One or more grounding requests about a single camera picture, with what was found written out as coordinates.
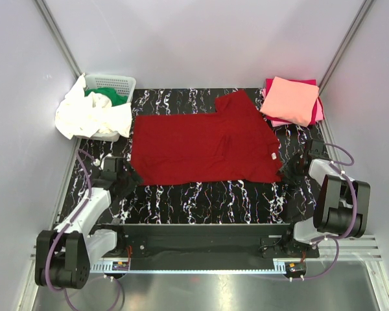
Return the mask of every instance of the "red t-shirt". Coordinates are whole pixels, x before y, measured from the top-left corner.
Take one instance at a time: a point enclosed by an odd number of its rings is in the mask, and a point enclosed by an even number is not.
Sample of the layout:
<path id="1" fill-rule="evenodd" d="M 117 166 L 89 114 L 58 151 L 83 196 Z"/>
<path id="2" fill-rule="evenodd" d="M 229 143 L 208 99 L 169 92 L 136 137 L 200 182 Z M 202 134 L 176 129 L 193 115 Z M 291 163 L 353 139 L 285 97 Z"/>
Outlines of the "red t-shirt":
<path id="1" fill-rule="evenodd" d="M 279 141 L 248 95 L 219 97 L 215 106 L 216 113 L 136 117 L 131 164 L 144 185 L 280 181 Z"/>

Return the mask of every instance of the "pink towel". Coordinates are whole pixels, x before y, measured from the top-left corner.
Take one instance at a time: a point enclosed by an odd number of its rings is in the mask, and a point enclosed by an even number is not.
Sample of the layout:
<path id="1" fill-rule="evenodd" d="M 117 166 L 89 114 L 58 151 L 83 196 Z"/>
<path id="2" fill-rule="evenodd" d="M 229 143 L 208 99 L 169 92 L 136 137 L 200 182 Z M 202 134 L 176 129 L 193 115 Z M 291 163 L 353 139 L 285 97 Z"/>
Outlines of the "pink towel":
<path id="1" fill-rule="evenodd" d="M 260 112 L 270 117 L 308 126 L 317 97 L 318 86 L 288 81 L 276 76 Z"/>
<path id="2" fill-rule="evenodd" d="M 269 92 L 273 81 L 274 81 L 274 79 L 266 79 L 266 89 L 268 91 L 263 89 L 264 99 L 266 98 L 266 94 Z M 291 81 L 301 82 L 301 83 L 310 84 L 310 85 L 314 85 L 314 86 L 316 85 L 316 80 L 291 80 Z M 267 115 L 266 118 L 268 120 L 271 120 L 272 126 L 291 124 L 291 122 L 289 122 L 289 121 L 286 121 L 286 120 L 283 120 L 280 118 L 276 118 L 276 117 L 271 117 L 269 115 Z M 314 107 L 312 109 L 311 122 L 309 123 L 309 125 L 316 124 L 316 122 L 321 121 L 321 120 L 324 120 L 323 104 L 322 104 L 320 97 L 318 97 L 317 101 L 314 103 Z"/>
<path id="3" fill-rule="evenodd" d="M 263 97 L 265 99 L 265 97 L 266 97 L 266 89 L 262 90 L 262 95 L 263 95 Z M 310 125 L 314 125 L 318 121 L 324 120 L 324 109 L 323 109 L 323 104 L 322 104 L 322 101 L 321 101 L 320 97 L 317 98 L 316 104 L 314 105 L 314 109 L 313 109 L 313 112 L 314 111 L 315 111 L 316 115 L 315 116 L 313 115 L 314 120 L 311 119 Z M 289 121 L 281 120 L 281 119 L 278 119 L 278 118 L 272 118 L 272 117 L 269 117 L 269 116 L 267 116 L 266 118 L 268 120 L 271 120 L 271 123 L 272 123 L 273 127 L 292 124 Z"/>

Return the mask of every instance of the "gray wall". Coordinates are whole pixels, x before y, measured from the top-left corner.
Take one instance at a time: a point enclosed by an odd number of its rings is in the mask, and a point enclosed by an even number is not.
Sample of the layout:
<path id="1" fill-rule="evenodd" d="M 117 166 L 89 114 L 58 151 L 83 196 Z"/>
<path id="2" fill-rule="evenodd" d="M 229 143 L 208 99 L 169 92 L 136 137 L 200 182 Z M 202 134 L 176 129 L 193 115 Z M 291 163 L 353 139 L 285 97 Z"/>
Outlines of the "gray wall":
<path id="1" fill-rule="evenodd" d="M 47 0 L 80 68 L 137 87 L 323 77 L 362 0 Z"/>
<path id="2" fill-rule="evenodd" d="M 368 230 L 389 274 L 389 0 L 376 1 L 322 99 L 336 143 L 355 156 L 346 170 L 371 185 Z"/>
<path id="3" fill-rule="evenodd" d="M 14 310 L 73 148 L 54 127 L 74 82 L 33 1 L 0 0 L 0 311 Z"/>

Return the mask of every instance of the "black and white marble table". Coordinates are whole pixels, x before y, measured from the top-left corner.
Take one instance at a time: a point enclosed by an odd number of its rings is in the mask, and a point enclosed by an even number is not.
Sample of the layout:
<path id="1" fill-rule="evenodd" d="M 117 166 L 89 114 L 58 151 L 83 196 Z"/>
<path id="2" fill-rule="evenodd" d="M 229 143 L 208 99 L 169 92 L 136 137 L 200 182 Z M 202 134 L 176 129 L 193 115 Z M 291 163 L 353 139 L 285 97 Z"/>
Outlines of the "black and white marble table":
<path id="1" fill-rule="evenodd" d="M 159 115 L 177 113 L 213 113 L 215 99 L 236 89 L 137 89 L 132 113 Z M 261 107 L 262 89 L 246 89 L 252 102 Z M 318 125 L 304 128 L 296 125 L 274 128 L 281 146 L 279 154 L 286 162 L 303 150 L 308 138 L 322 139 Z M 116 143 L 83 139 L 80 148 L 96 158 L 107 154 L 130 159 L 132 134 Z M 91 173 L 98 168 L 85 164 Z M 84 174 L 75 163 L 59 221 L 75 208 L 86 189 Z M 300 187 L 284 183 L 251 183 L 245 180 L 214 183 L 190 183 L 179 186 L 138 187 L 134 193 L 106 210 L 99 223 L 122 224 L 265 224 L 287 222 L 289 217 L 306 218 L 315 208 L 320 188 L 314 180 L 302 178 Z"/>

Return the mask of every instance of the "plastic basket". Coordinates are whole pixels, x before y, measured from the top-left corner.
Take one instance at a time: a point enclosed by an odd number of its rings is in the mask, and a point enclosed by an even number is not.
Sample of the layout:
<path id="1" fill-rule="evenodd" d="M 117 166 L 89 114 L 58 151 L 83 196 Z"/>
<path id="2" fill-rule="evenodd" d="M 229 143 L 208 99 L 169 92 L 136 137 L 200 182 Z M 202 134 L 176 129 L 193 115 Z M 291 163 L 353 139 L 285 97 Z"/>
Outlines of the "plastic basket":
<path id="1" fill-rule="evenodd" d="M 85 76 L 87 89 L 97 89 L 99 87 L 112 87 L 121 96 L 128 96 L 127 102 L 131 102 L 134 88 L 136 88 L 136 80 L 130 76 L 114 76 L 114 75 L 86 75 Z M 98 141 L 118 141 L 119 133 L 112 132 L 109 134 L 95 133 L 89 139 Z"/>

